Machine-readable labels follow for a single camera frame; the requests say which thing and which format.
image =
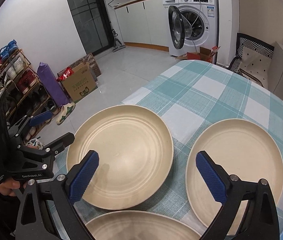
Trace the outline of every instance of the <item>blue sneaker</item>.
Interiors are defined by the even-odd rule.
[[[0,58],[2,63],[4,63],[9,58],[9,52],[7,46],[0,49]]]
[[[12,40],[11,42],[8,43],[7,50],[9,52],[9,56],[13,54],[16,49],[18,49],[18,46],[15,40]]]

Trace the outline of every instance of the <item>beige plate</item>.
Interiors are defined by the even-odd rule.
[[[110,210],[133,207],[154,194],[173,159],[168,127],[141,106],[113,106],[89,118],[69,147],[67,171],[89,150],[99,154],[99,167],[83,199]]]
[[[198,240],[199,234],[178,220],[144,211],[116,211],[86,224],[96,240]]]
[[[267,179],[277,203],[283,190],[283,159],[273,138],[261,127],[243,119],[227,119],[207,128],[195,141],[186,166],[186,190],[190,205],[199,220],[208,226],[221,204],[215,202],[196,167],[196,155],[206,151],[226,172],[241,180]],[[229,234],[234,235],[246,208],[239,207]]]

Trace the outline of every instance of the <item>white washing machine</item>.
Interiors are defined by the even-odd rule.
[[[218,46],[218,0],[163,0],[163,6],[170,55],[178,57],[187,52],[199,52],[200,46],[207,49]]]

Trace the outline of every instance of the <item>silver bolt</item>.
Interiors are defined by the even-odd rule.
[[[57,176],[57,180],[62,181],[66,178],[66,176],[64,174],[60,174]]]
[[[239,177],[235,174],[229,176],[232,181],[239,181]]]
[[[28,185],[29,185],[29,186],[33,185],[34,183],[35,183],[35,180],[34,180],[34,179],[30,179],[30,180],[28,181]]]
[[[260,182],[262,183],[262,185],[268,185],[268,181],[265,179],[261,179]]]

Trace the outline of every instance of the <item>teal and white tablecloth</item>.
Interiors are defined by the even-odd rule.
[[[252,121],[273,137],[283,157],[283,101],[250,80],[208,62],[181,61],[121,104],[139,105],[157,113],[168,125],[174,142],[173,165],[166,181],[153,196],[132,209],[181,220],[201,234],[205,227],[191,210],[185,172],[190,150],[206,128],[229,118]],[[66,154],[67,150],[57,155],[55,176],[67,173]],[[75,208],[84,222],[107,212],[84,200],[75,203]],[[61,224],[54,206],[51,211]],[[282,231],[283,193],[277,212]]]

